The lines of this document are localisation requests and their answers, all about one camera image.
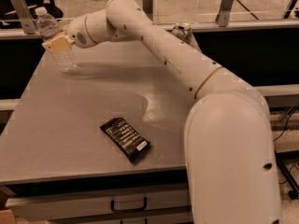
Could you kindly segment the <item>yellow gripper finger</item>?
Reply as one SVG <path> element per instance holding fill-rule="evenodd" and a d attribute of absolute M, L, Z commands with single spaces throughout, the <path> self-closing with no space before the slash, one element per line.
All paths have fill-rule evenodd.
<path fill-rule="evenodd" d="M 52 39 L 45 41 L 42 46 L 50 53 L 57 53 L 62 51 L 70 51 L 74 40 L 68 35 L 57 35 Z"/>

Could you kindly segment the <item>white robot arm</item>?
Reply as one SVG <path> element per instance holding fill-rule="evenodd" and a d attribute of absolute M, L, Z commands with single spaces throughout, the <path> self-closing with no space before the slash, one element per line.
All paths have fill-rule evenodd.
<path fill-rule="evenodd" d="M 263 95 L 156 25 L 135 0 L 108 0 L 44 42 L 51 52 L 139 40 L 195 101 L 184 128 L 194 224 L 283 224 L 278 171 Z"/>

